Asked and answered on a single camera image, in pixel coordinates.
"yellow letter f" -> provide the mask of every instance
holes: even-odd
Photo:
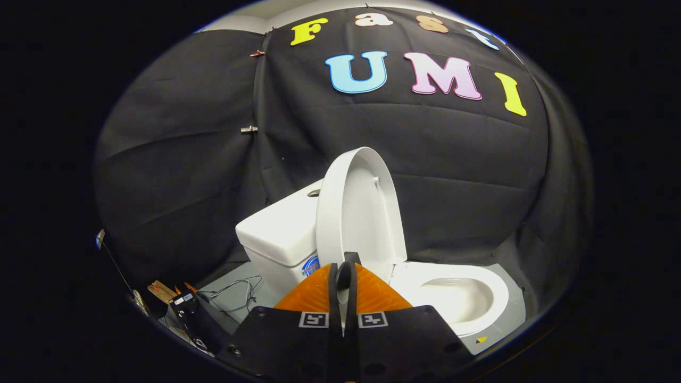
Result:
[[[329,20],[326,18],[318,18],[317,20],[304,22],[301,25],[296,25],[295,27],[291,28],[291,30],[295,33],[294,40],[291,42],[291,45],[312,40],[315,38],[315,36],[311,35],[310,33],[317,33],[321,31],[320,24],[325,24],[327,22],[329,22]]]

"wire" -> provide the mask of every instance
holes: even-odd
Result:
[[[121,278],[123,278],[123,281],[125,282],[125,285],[128,287],[128,290],[130,290],[130,294],[132,294],[132,297],[135,298],[135,301],[137,301],[137,297],[135,296],[135,292],[132,290],[132,288],[130,287],[130,285],[127,283],[127,280],[125,280],[125,277],[123,277],[123,273],[122,273],[121,270],[118,268],[118,264],[116,263],[116,260],[114,260],[113,254],[111,254],[111,251],[109,250],[109,248],[108,248],[108,247],[106,246],[106,244],[104,243],[104,240],[103,240],[103,239],[102,239],[102,240],[99,240],[99,242],[101,242],[101,244],[104,246],[104,249],[106,249],[106,252],[109,253],[109,256],[111,257],[111,261],[114,263],[114,266],[116,267],[116,270],[118,270],[118,273],[121,275]]]
[[[260,279],[258,279],[258,282],[253,286],[253,285],[251,285],[251,282],[247,281],[247,279],[251,279],[251,278],[260,278]],[[253,296],[253,291],[254,291],[255,288],[260,284],[261,281],[262,281],[262,277],[261,277],[260,275],[254,275],[254,276],[252,276],[252,277],[246,277],[246,278],[244,278],[244,279],[237,279],[236,281],[230,283],[229,285],[227,285],[227,286],[221,288],[221,289],[218,290],[218,291],[200,290],[199,293],[200,293],[200,294],[204,294],[204,293],[212,294],[212,295],[210,295],[210,296],[207,296],[206,298],[208,298],[208,300],[209,300],[215,307],[217,307],[218,310],[222,311],[222,312],[223,312],[224,314],[226,314],[226,315],[229,315],[228,313],[231,313],[231,312],[233,312],[233,311],[241,310],[241,309],[243,309],[244,307],[246,307],[246,310],[250,313],[250,312],[251,312],[251,308],[249,307],[249,303],[250,303],[251,301],[254,301],[254,300],[255,300],[255,297]],[[236,284],[238,284],[238,283],[240,283],[240,282],[245,282],[245,283],[247,283],[248,286],[249,286],[249,287],[246,289],[246,303],[245,303],[243,306],[239,306],[239,307],[237,307],[237,308],[235,308],[235,309],[231,309],[231,310],[224,310],[224,309],[222,309],[220,306],[218,306],[218,305],[213,301],[213,298],[215,298],[216,296],[222,294],[222,293],[225,292],[228,288],[230,288],[230,287],[232,287],[232,286],[234,286],[234,285],[236,285]]]

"toilet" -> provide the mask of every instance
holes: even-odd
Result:
[[[491,269],[407,260],[390,172],[368,147],[343,153],[322,180],[246,218],[236,232],[263,280],[282,295],[309,275],[306,265],[341,264],[345,252],[352,251],[363,267],[410,304],[432,305],[472,352],[481,342],[467,342],[465,337],[474,339],[493,328],[496,342],[524,322],[520,289],[499,265]],[[504,320],[510,326],[492,326],[499,324],[495,322],[511,302],[522,310],[511,310],[513,317]]]

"blue sticker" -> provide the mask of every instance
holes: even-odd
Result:
[[[370,52],[362,53],[362,57],[369,60],[369,69],[371,70],[371,77],[366,80],[355,80],[352,77],[352,69],[350,68],[350,61],[354,60],[353,55],[340,55],[326,59],[324,63],[329,65],[331,72],[331,85],[336,90],[343,93],[366,93],[375,91],[385,84],[387,73],[385,71],[385,63],[383,58],[387,56],[387,52],[382,50],[372,50]]]
[[[309,277],[317,270],[319,270],[319,258],[317,256],[313,256],[302,265],[302,274],[306,277]]]

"cardboard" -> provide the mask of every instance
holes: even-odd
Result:
[[[175,291],[171,290],[170,288],[168,288],[166,285],[162,284],[159,281],[154,281],[154,283],[147,286],[146,288],[151,292],[151,294],[154,294],[166,305],[169,305],[168,302],[170,302],[171,299],[178,295]]]

